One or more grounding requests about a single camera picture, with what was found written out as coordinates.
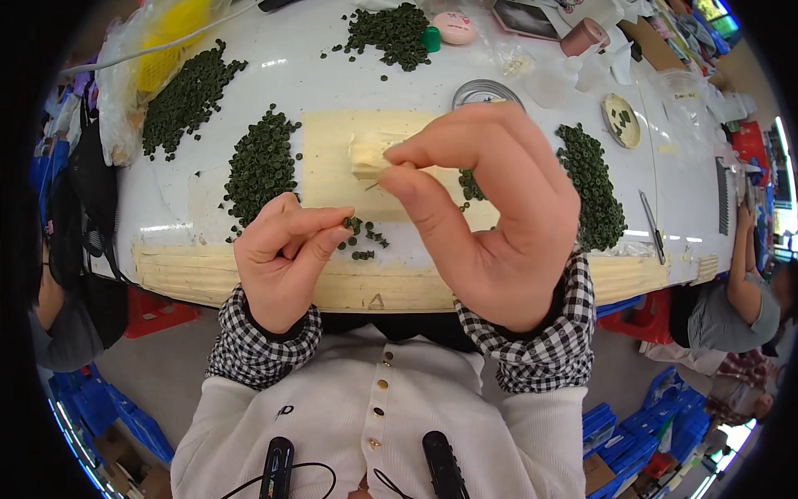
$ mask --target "white cardigan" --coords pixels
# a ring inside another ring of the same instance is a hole
[[[172,495],[220,499],[263,474],[269,441],[282,436],[294,444],[294,464],[316,461],[335,470],[331,499],[346,498],[364,474],[372,497],[399,498],[374,469],[404,494],[434,499],[421,439],[439,430],[473,499],[585,497],[587,388],[515,394],[497,409],[480,396],[483,363],[478,354],[422,337],[386,344],[369,325],[325,336],[307,365],[260,392],[208,378],[172,461]],[[331,483],[321,467],[295,469],[290,497],[321,499]],[[257,482],[235,497],[256,499],[259,490]]]

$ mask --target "white table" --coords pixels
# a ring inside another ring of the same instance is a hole
[[[207,215],[196,206],[215,207],[221,199],[204,199],[201,189],[189,185],[192,181],[196,184],[196,172],[206,180],[224,182],[235,143],[247,133],[247,126],[256,123],[269,109],[270,103],[276,103],[277,110],[294,121],[303,112],[335,109],[446,113],[455,91],[476,78],[495,79],[512,88],[553,149],[563,145],[554,134],[561,123],[575,126],[581,122],[586,133],[602,142],[614,195],[623,203],[630,229],[621,239],[627,253],[643,251],[653,255],[649,225],[638,194],[641,189],[648,196],[658,227],[667,236],[668,283],[695,279],[695,261],[702,256],[717,255],[718,271],[729,269],[734,210],[730,208],[730,235],[719,235],[713,161],[691,164],[674,159],[672,153],[658,151],[662,134],[673,134],[663,116],[662,103],[646,81],[654,73],[647,61],[632,61],[633,85],[608,82],[600,89],[579,94],[564,109],[543,109],[517,79],[509,81],[502,76],[480,39],[467,46],[443,44],[440,52],[430,55],[431,65],[420,65],[410,73],[398,65],[379,62],[382,52],[373,47],[362,55],[355,54],[355,62],[348,62],[350,54],[333,53],[330,48],[346,44],[348,22],[341,16],[353,10],[345,0],[302,0],[271,14],[254,9],[219,26],[198,43],[197,49],[205,50],[221,38],[227,43],[224,60],[247,60],[249,66],[225,87],[224,98],[219,102],[222,111],[213,113],[210,121],[202,125],[201,141],[185,136],[174,161],[166,162],[159,150],[154,161],[139,156],[119,172],[117,262],[130,279],[136,281],[132,255],[135,238],[159,245],[224,244],[235,220],[216,212],[213,220],[205,220]],[[558,50],[554,42],[524,38],[523,43],[533,54]],[[327,58],[319,57],[322,51],[328,53]],[[382,74],[388,76],[388,81],[380,80]],[[634,150],[618,146],[604,125],[599,102],[610,92],[624,97],[638,115],[642,141]],[[292,152],[302,151],[302,129],[293,134],[291,143]],[[299,161],[295,174],[300,194],[301,165]],[[729,202],[732,204],[733,200],[730,193]],[[97,273],[111,275],[105,258],[92,259],[91,266]]]

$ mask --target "black cord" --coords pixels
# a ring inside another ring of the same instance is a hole
[[[401,490],[399,490],[399,487],[397,487],[397,486],[396,486],[396,485],[395,485],[395,484],[394,484],[394,483],[391,481],[391,479],[390,479],[390,478],[388,478],[388,477],[385,475],[385,473],[383,473],[383,472],[382,472],[382,471],[380,471],[379,469],[377,469],[377,468],[374,468],[374,476],[376,476],[377,478],[379,478],[379,479],[380,479],[380,481],[383,483],[383,485],[385,485],[386,487],[388,487],[389,489],[391,489],[391,490],[392,490],[392,491],[394,491],[395,493],[399,494],[399,495],[401,496],[401,499],[413,499],[413,498],[412,498],[412,497],[410,497],[410,496],[406,496],[404,492],[402,492]]]
[[[333,484],[330,486],[330,490],[328,490],[327,493],[324,494],[324,497],[322,497],[322,499],[327,499],[330,496],[330,494],[333,493],[333,489],[335,489],[335,482],[337,480],[337,478],[335,477],[335,472],[328,465],[326,465],[324,463],[321,463],[321,462],[303,462],[301,464],[291,466],[291,469],[303,468],[305,466],[321,466],[322,468],[327,468],[330,471],[330,473],[332,473],[332,475],[333,475]],[[233,490],[232,492],[230,492],[227,495],[225,495],[224,497],[222,497],[222,499],[229,499],[230,497],[233,497],[237,493],[239,493],[242,490],[244,490],[246,487],[249,487],[250,485],[256,483],[257,481],[261,481],[262,479],[263,479],[263,475],[261,475],[259,477],[255,477],[252,480],[249,480],[247,483],[245,483],[243,485],[240,485],[237,489]]]

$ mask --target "yellow plastic basket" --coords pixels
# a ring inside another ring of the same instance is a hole
[[[211,0],[183,0],[175,4],[153,24],[142,49],[173,42],[207,26],[211,17],[210,2]],[[160,90],[180,61],[181,53],[202,37],[200,34],[178,46],[142,56],[136,81],[139,91],[151,93]]]

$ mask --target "white cable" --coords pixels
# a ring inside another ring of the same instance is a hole
[[[167,43],[166,45],[160,45],[160,46],[157,46],[157,47],[150,47],[149,49],[142,50],[141,52],[132,53],[130,55],[119,57],[118,59],[115,59],[113,61],[103,62],[102,64],[95,63],[95,64],[76,65],[76,66],[74,66],[72,68],[64,69],[58,75],[59,76],[72,76],[74,74],[82,73],[84,71],[97,71],[98,69],[104,69],[104,68],[108,68],[108,67],[110,67],[112,65],[117,65],[120,62],[129,61],[130,59],[133,59],[135,57],[141,57],[143,55],[147,55],[148,53],[158,52],[159,50],[171,49],[173,46],[180,45],[183,42],[185,42],[187,40],[190,40],[191,38],[197,36],[198,34],[205,33],[210,28],[213,28],[213,27],[215,27],[215,26],[217,26],[219,24],[222,24],[223,22],[230,21],[233,18],[237,18],[239,15],[243,14],[244,12],[247,12],[249,9],[251,9],[252,7],[258,5],[262,1],[263,0],[257,0],[255,3],[244,7],[243,9],[239,10],[235,14],[230,14],[226,18],[221,18],[220,20],[218,20],[216,22],[212,22],[211,24],[205,26],[204,28],[200,28],[197,31],[195,31],[194,33],[187,34],[186,36],[184,36],[182,38],[178,38],[177,40],[175,40],[175,41],[173,41],[171,43]]]

